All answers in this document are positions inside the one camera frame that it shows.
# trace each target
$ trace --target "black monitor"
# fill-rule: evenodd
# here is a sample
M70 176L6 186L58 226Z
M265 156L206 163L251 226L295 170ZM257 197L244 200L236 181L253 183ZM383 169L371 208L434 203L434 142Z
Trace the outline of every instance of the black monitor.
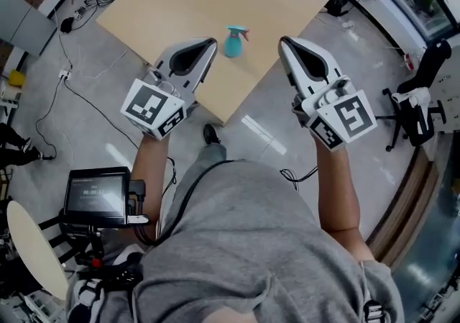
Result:
M65 194L64 223L127 226L129 178L127 167L72 170Z

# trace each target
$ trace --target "spray bottle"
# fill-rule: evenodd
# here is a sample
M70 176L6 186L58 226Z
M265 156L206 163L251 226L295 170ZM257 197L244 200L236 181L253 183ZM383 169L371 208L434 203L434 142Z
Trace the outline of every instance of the spray bottle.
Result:
M228 58L239 57L243 52L243 43L239 35L243 35L244 39L249 41L247 37L249 29L237 25L228 26L226 28L230 30L230 35L225 40L224 53Z

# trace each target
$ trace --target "gray pants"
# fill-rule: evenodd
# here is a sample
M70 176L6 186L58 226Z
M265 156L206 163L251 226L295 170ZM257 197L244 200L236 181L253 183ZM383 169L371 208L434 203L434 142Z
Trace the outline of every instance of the gray pants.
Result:
M163 230L167 229L171 223L174 222L188 189L193 185L199 175L211 167L213 164L226 159L227 149L222 144L212 143L205 146L200 151L200 154L198 155L198 158L196 158L194 164L192 164L187 172L185 172L182 181L179 182L179 185L174 194L174 199L172 200L171 208L167 213Z

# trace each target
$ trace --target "tabletop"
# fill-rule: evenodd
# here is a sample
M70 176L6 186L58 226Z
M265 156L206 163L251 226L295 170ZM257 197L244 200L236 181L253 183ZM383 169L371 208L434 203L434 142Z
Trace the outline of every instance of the tabletop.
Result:
M29 272L46 291L65 300L68 280L38 224L16 201L8 204L6 215L14 246Z
M219 53L196 96L225 123L278 59L280 38L298 36L327 1L115 0L97 22L151 64L176 42L217 39ZM232 24L250 32L242 56L229 59L222 50Z

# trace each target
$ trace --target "screen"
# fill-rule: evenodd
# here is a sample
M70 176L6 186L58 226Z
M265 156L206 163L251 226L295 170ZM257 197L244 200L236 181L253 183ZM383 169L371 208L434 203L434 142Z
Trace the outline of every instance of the screen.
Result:
M73 178L68 195L68 211L111 212L124 216L122 176Z

